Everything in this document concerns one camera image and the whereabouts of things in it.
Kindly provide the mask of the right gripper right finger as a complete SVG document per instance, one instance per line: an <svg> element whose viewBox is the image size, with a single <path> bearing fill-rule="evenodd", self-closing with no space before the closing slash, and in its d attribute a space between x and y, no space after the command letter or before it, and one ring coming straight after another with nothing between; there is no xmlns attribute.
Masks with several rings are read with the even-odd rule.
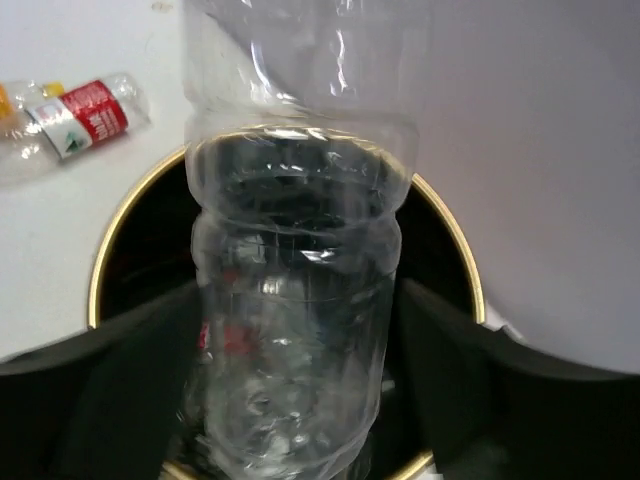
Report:
<svg viewBox="0 0 640 480"><path fill-rule="evenodd" d="M447 479L635 479L639 379L545 355L412 280L396 297L419 428Z"/></svg>

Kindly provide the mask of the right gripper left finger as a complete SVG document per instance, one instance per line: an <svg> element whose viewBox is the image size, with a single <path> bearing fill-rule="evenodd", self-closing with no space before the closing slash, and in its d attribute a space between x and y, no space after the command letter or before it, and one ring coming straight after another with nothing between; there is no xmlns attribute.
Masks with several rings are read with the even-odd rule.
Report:
<svg viewBox="0 0 640 480"><path fill-rule="evenodd" d="M2 362L2 478L158 478L202 320L189 282Z"/></svg>

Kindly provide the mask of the small red label bottle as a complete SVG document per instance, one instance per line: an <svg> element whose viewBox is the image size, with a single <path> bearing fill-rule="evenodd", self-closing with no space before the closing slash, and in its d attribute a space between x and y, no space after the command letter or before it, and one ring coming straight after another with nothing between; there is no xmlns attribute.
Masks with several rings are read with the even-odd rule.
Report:
<svg viewBox="0 0 640 480"><path fill-rule="evenodd" d="M202 341L213 356L241 355L252 352L259 331L259 300L255 282L243 279L234 269L217 274L198 268L196 279L203 300Z"/></svg>

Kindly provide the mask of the clear unlabelled bottle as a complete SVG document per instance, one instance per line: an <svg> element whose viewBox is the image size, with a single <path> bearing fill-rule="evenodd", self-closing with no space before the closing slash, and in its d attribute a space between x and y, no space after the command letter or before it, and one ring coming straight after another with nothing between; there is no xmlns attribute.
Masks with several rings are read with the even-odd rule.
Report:
<svg viewBox="0 0 640 480"><path fill-rule="evenodd" d="M187 1L185 166L232 479L329 479L379 411L426 1Z"/></svg>

